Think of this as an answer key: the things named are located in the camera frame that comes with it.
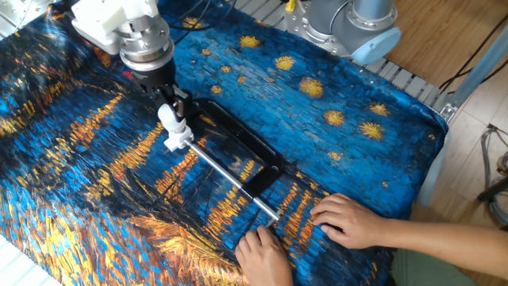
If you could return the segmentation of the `person's right hand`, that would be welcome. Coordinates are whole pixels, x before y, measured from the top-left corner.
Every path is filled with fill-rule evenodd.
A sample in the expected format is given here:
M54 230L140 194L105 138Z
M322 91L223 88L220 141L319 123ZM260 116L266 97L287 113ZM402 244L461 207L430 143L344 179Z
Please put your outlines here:
M328 195L310 213L315 226L320 226L328 238L348 249L391 247L387 233L389 220L346 195Z

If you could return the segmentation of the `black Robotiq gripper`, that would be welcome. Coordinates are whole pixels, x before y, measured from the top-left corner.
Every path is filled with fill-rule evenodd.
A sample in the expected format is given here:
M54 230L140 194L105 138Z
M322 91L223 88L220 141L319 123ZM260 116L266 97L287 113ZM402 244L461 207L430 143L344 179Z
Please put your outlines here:
M174 87L175 64L165 64L152 71L132 70L133 78L142 86L144 91L154 98L156 105L165 108L166 114L181 122L192 105L192 94L185 89Z

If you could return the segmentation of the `person's left hand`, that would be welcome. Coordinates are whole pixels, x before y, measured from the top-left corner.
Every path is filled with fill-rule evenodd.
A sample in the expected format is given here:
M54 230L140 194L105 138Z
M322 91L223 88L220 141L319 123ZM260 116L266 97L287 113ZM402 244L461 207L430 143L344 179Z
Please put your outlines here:
M235 256L250 286L293 286L287 255L277 237L264 226L240 239Z

